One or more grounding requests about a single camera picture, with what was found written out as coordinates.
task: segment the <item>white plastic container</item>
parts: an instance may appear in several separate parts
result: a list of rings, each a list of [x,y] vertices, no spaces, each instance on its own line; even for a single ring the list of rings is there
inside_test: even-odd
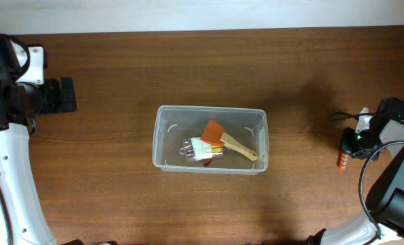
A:
[[[183,140],[200,137],[210,119],[216,120],[234,139],[259,153],[251,161],[223,147],[224,155],[205,161],[189,162],[179,153]],[[256,175],[268,167],[268,125],[263,110],[163,105],[158,109],[153,134],[153,164],[164,171],[212,174]]]

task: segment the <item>wooden brush handle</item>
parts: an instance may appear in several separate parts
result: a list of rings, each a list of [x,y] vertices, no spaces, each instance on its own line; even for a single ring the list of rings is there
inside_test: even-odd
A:
[[[225,147],[230,148],[232,150],[236,150],[237,152],[245,155],[248,159],[252,161],[259,159],[259,156],[256,152],[243,146],[240,142],[237,142],[236,139],[234,139],[227,133],[223,133],[220,140],[224,142]]]

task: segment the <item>spatula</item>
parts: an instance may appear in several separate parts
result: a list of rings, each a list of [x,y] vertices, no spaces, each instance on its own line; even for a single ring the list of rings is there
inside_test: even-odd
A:
[[[214,120],[209,120],[200,139],[214,146],[225,146],[232,150],[236,150],[252,161],[259,159],[259,156],[255,151],[250,150],[240,142],[237,142],[236,139],[228,135],[224,128]]]

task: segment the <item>wood grain tabletop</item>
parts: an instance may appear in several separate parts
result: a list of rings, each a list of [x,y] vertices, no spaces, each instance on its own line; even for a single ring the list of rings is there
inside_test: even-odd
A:
[[[363,161],[338,169],[342,130],[356,121],[327,115],[404,100],[404,27],[19,37],[47,49],[47,78],[74,79],[78,111],[40,116],[30,139],[59,244],[280,244],[341,225],[361,211]],[[152,163],[161,105],[263,109],[268,169],[161,171]],[[389,161],[372,164],[365,189]]]

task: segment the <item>white wall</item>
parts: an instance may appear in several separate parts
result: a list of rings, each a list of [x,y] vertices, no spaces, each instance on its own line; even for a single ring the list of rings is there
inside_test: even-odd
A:
[[[0,33],[404,25],[404,0],[0,0]]]

